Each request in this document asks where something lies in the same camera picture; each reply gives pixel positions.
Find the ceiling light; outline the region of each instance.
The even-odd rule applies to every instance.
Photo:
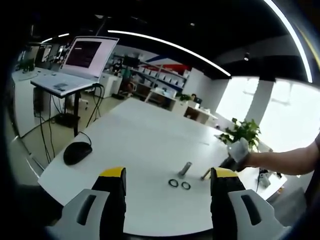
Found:
[[[69,35],[69,33],[65,33],[65,34],[59,35],[58,37],[60,38],[60,37],[68,36],[68,35]]]
[[[41,43],[43,44],[43,43],[48,42],[48,41],[50,41],[50,40],[52,40],[52,37],[50,37],[50,38],[48,38],[48,39],[46,39],[46,40],[43,40]]]
[[[277,5],[275,5],[275,3],[272,0],[264,0],[264,1],[266,4],[269,5],[269,7],[274,11],[274,13],[280,18],[280,20],[282,21],[282,23],[284,24],[284,26],[286,27],[286,29],[290,33],[291,37],[293,38],[293,41],[294,41],[294,43],[295,43],[296,47],[298,48],[298,51],[301,55],[308,82],[312,83],[313,81],[312,81],[312,75],[311,75],[311,70],[310,70],[310,66],[308,63],[308,59],[307,59],[304,48],[302,47],[302,44],[301,44],[294,28],[291,26],[291,24],[288,21],[288,19],[286,18],[286,16],[282,13],[282,11],[277,7]]]
[[[250,53],[246,52],[243,59],[245,61],[249,61],[249,56],[250,56]]]
[[[139,34],[139,33],[134,33],[134,32],[128,32],[128,31],[117,31],[117,30],[108,30],[109,33],[114,33],[114,34],[127,34],[127,35],[133,35],[133,36],[137,36],[137,37],[142,37],[142,38],[146,38],[146,39],[151,39],[151,40],[155,40],[155,41],[158,41],[158,42],[161,42],[161,43],[164,43],[164,44],[168,44],[172,47],[175,47],[177,49],[180,49],[182,51],[185,51],[187,52],[188,54],[191,54],[203,61],[205,61],[206,63],[210,64],[211,66],[214,66],[216,69],[220,70],[221,72],[223,72],[225,75],[227,76],[231,76],[231,74],[229,72],[227,72],[226,70],[224,70],[223,68],[221,68],[220,66],[218,66],[217,64],[213,63],[212,61],[206,59],[205,57],[203,56],[200,56],[199,54],[193,52],[193,51],[190,51],[182,46],[179,46],[177,44],[174,44],[172,42],[169,42],[169,41],[165,41],[165,40],[162,40],[162,39],[159,39],[159,38],[156,38],[156,37],[153,37],[153,36],[147,36],[147,35],[143,35],[143,34]]]

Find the black computer mouse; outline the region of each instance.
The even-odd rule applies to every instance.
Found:
[[[92,147],[89,143],[84,141],[76,141],[71,143],[64,150],[63,160],[68,166],[79,163],[82,159],[92,152]]]

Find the green plant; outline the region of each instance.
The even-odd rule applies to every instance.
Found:
[[[31,72],[35,69],[35,59],[22,60],[19,64],[19,69],[22,69],[24,72]]]
[[[250,150],[255,147],[258,149],[260,139],[258,135],[261,134],[259,126],[252,119],[251,121],[238,121],[236,118],[232,118],[233,130],[228,127],[224,130],[227,134],[222,133],[218,138],[225,144],[232,144],[239,141],[241,138],[245,138],[249,143]]]
[[[180,101],[189,101],[189,100],[191,100],[191,96],[188,95],[188,94],[181,94],[181,95],[179,96],[179,100],[180,100]]]

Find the white glove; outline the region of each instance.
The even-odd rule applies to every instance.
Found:
[[[245,138],[241,138],[239,141],[232,143],[228,146],[228,152],[230,156],[236,161],[237,164],[242,164],[249,154],[249,143]]]

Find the rubber ring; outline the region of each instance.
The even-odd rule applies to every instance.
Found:
[[[177,188],[177,187],[179,186],[178,181],[175,180],[175,179],[170,179],[170,180],[168,181],[168,184],[169,184],[171,187],[174,187],[174,188]]]
[[[185,190],[189,190],[191,188],[190,184],[187,183],[186,181],[184,181],[182,184],[181,184],[181,187]]]

